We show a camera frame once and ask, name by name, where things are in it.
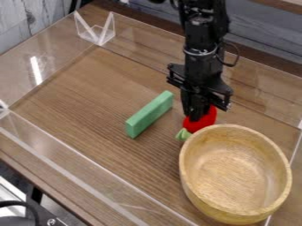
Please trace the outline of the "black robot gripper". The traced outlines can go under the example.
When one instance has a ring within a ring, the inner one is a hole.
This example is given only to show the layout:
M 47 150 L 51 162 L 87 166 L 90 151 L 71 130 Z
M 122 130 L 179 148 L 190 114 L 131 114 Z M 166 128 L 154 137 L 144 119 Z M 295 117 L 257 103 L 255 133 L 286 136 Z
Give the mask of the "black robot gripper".
M 225 51 L 214 48 L 204 52 L 183 49 L 186 62 L 168 64 L 167 82 L 179 88 L 184 114 L 191 122 L 207 115 L 214 105 L 223 111 L 229 110 L 233 88 L 222 79 Z

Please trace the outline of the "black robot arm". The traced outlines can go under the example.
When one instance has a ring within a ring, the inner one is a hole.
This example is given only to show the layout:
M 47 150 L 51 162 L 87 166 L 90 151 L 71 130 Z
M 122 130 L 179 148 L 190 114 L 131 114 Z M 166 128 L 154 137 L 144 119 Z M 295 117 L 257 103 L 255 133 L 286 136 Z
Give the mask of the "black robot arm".
M 167 82 L 180 89 L 184 115 L 196 122 L 218 107 L 223 111 L 230 108 L 233 88 L 222 80 L 223 67 L 234 67 L 225 60 L 226 45 L 237 46 L 225 41 L 229 33 L 230 19 L 226 0 L 147 0 L 152 4 L 166 1 L 178 10 L 179 21 L 184 31 L 183 45 L 184 63 L 168 64 Z

